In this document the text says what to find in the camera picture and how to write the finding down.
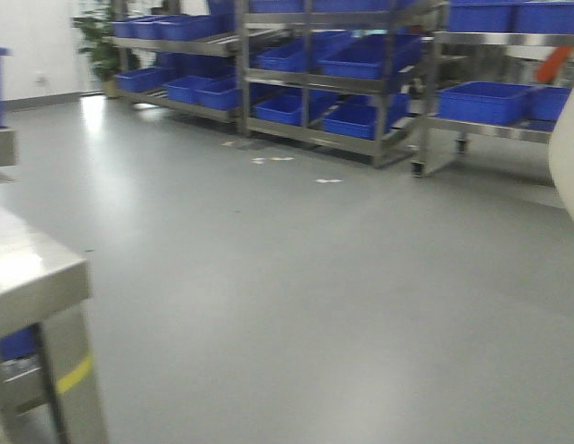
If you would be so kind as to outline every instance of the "yellow stripe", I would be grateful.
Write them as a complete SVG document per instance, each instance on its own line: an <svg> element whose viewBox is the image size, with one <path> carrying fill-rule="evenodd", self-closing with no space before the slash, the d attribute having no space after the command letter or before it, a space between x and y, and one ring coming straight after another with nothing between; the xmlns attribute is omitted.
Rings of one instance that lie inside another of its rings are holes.
<svg viewBox="0 0 574 444"><path fill-rule="evenodd" d="M78 385L92 371L93 358L88 354L68 375L61 377L56 383L56 392L59 395L67 393Z"/></svg>

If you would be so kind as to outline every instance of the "electrical outlet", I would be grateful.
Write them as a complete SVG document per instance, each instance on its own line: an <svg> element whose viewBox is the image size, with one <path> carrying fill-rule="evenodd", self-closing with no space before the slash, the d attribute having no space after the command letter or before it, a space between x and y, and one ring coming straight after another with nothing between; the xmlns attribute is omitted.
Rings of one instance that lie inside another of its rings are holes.
<svg viewBox="0 0 574 444"><path fill-rule="evenodd" d="M34 83L37 85L45 85L47 82L46 74L42 71L34 72Z"/></svg>

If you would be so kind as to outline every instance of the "orange object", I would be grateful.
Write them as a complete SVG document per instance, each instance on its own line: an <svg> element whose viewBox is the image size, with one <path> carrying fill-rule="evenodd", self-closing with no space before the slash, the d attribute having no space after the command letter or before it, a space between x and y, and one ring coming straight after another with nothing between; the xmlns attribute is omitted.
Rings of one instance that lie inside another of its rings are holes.
<svg viewBox="0 0 574 444"><path fill-rule="evenodd" d="M535 71L535 79L540 83L548 83L554 79L562 65L572 56L574 48L572 46L560 46L547 57Z"/></svg>

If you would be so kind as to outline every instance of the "wall baseboard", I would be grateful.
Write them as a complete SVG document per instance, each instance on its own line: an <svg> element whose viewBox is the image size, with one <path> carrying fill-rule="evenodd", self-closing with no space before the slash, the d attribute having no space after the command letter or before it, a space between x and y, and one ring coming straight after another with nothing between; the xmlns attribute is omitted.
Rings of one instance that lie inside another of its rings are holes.
<svg viewBox="0 0 574 444"><path fill-rule="evenodd" d="M22 109L39 108L41 106L69 104L77 102L81 97L80 92L67 94L45 95L42 97L30 97L28 99L6 100L3 106L6 111L19 111Z"/></svg>

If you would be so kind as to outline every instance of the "caster wheel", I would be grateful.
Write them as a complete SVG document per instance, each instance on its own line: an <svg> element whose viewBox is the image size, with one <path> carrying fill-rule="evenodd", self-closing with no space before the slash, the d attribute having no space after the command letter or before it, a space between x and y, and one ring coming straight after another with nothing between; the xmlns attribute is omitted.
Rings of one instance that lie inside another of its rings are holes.
<svg viewBox="0 0 574 444"><path fill-rule="evenodd" d="M424 164L420 162L412 162L412 176L415 178L424 177Z"/></svg>
<svg viewBox="0 0 574 444"><path fill-rule="evenodd" d="M456 149L458 154L467 154L470 141L457 141Z"/></svg>

